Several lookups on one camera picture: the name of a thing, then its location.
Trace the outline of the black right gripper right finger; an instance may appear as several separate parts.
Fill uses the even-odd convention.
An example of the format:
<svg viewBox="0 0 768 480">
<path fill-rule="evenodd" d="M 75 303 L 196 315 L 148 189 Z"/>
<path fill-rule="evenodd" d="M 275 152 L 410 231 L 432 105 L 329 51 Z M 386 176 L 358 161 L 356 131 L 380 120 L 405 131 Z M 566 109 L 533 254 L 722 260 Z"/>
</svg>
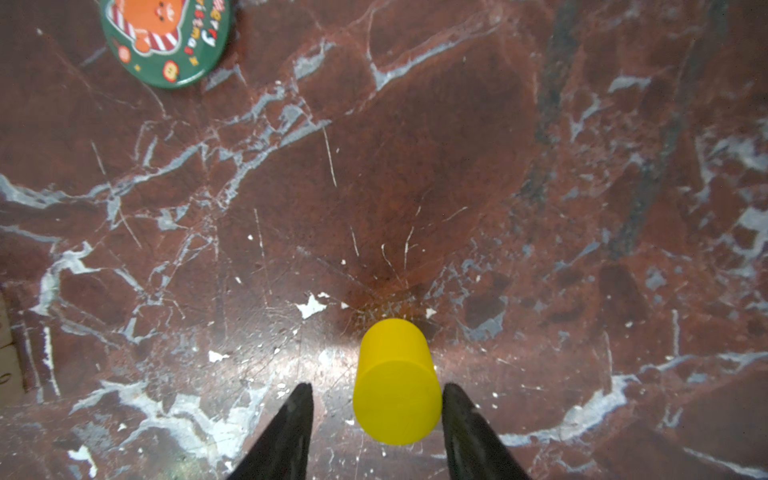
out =
<svg viewBox="0 0 768 480">
<path fill-rule="evenodd" d="M 530 479 L 458 384 L 444 387 L 442 426 L 451 479 Z"/>
</svg>

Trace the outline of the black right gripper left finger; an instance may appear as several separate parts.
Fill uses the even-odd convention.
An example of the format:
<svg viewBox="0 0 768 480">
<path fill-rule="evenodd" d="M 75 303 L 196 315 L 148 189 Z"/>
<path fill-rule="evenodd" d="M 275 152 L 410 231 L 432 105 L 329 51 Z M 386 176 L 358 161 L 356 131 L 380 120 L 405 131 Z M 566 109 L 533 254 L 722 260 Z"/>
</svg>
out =
<svg viewBox="0 0 768 480">
<path fill-rule="evenodd" d="M 228 479 L 304 480 L 313 415 L 312 385 L 300 383 Z"/>
</svg>

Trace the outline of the yellow cylinder block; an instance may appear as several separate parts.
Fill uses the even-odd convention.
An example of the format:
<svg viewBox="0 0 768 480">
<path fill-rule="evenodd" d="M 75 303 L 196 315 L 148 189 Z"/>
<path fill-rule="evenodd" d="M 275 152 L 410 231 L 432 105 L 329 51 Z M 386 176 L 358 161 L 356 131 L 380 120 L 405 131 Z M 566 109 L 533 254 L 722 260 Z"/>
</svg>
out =
<svg viewBox="0 0 768 480">
<path fill-rule="evenodd" d="M 427 340 L 404 319 L 375 323 L 364 335 L 353 392 L 362 430 L 392 446 L 426 438 L 441 417 L 442 394 Z"/>
</svg>

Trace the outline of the natural wood block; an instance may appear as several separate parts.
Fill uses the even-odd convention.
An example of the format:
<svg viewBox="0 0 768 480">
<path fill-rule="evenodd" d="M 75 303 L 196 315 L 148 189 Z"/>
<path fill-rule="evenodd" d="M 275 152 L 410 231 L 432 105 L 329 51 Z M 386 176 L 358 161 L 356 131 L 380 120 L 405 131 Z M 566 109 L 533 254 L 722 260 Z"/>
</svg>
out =
<svg viewBox="0 0 768 480">
<path fill-rule="evenodd" d="M 25 394 L 19 355 L 14 344 L 10 320 L 4 297 L 1 297 L 1 350 L 0 350 L 0 405 L 1 408 L 17 403 Z"/>
</svg>

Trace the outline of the green round cartoon badge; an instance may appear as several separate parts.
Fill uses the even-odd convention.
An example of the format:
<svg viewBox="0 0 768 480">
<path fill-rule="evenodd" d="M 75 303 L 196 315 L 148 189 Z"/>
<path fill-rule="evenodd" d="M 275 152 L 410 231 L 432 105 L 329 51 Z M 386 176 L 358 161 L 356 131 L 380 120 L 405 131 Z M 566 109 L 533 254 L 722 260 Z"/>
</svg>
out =
<svg viewBox="0 0 768 480">
<path fill-rule="evenodd" d="M 234 13 L 230 0 L 107 0 L 100 19 L 108 47 L 130 74 L 178 89 L 217 66 Z"/>
</svg>

